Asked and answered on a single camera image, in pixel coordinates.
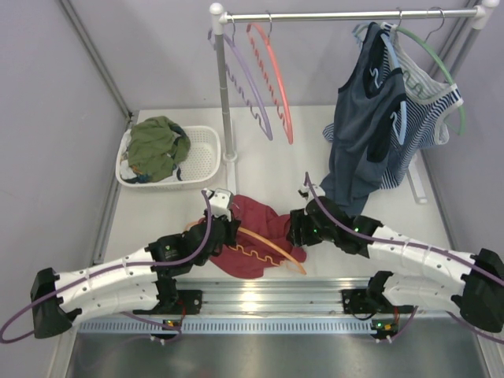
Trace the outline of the orange hanger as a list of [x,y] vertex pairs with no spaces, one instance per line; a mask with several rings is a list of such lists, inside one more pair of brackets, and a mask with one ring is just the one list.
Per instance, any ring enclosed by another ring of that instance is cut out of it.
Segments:
[[273,258],[271,256],[264,256],[261,257],[260,254],[256,250],[251,250],[251,251],[246,251],[242,245],[237,244],[236,246],[230,246],[231,250],[240,252],[243,255],[246,255],[249,258],[256,258],[257,260],[261,262],[267,262],[270,265],[274,267],[280,267],[280,266],[286,266],[288,270],[291,270],[293,272],[297,272],[299,274],[302,274],[303,276],[307,275],[307,272],[305,268],[303,267],[302,263],[292,257],[290,254],[288,254],[284,249],[280,248],[277,246],[275,243],[271,242],[270,240],[264,238],[263,236],[252,232],[251,230],[248,230],[243,227],[238,228],[238,232],[244,235],[248,235],[252,237],[253,239],[257,240],[259,243],[262,243],[264,246],[267,246],[269,249],[277,252],[279,255],[283,256],[283,260],[279,263],[274,262]]

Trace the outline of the red tank top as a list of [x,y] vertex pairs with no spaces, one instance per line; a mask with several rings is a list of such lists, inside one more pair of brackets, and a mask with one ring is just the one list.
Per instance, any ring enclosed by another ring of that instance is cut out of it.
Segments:
[[240,221],[234,246],[225,246],[210,261],[221,271],[239,279],[258,279],[266,269],[287,269],[305,275],[307,253],[287,240],[291,226],[288,214],[244,195],[232,202],[233,215]]

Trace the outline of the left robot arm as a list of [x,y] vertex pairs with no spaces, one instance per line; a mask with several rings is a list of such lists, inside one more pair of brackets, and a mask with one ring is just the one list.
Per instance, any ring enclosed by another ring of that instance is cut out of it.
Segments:
[[176,276],[235,246],[239,226],[239,220],[212,217],[110,263],[74,272],[38,271],[30,293],[35,337],[55,337],[115,313],[171,312],[179,299]]

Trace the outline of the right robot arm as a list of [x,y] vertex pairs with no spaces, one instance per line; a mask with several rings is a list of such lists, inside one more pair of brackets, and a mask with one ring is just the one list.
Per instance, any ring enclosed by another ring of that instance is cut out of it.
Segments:
[[443,250],[394,232],[370,217],[345,214],[319,196],[290,213],[287,239],[294,246],[332,243],[342,252],[380,263],[366,294],[369,306],[417,306],[457,313],[482,331],[503,330],[503,261],[489,249]]

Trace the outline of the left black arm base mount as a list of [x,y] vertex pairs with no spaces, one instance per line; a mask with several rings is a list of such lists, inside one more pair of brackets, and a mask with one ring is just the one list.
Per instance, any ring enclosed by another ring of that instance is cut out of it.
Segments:
[[200,290],[178,290],[176,294],[162,295],[160,302],[149,310],[136,309],[135,315],[195,315],[202,307]]

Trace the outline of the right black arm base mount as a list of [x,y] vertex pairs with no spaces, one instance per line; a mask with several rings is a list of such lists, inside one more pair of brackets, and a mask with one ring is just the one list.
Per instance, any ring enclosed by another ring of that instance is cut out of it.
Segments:
[[360,321],[370,320],[376,310],[368,302],[365,289],[345,289],[341,290],[343,312],[351,315]]

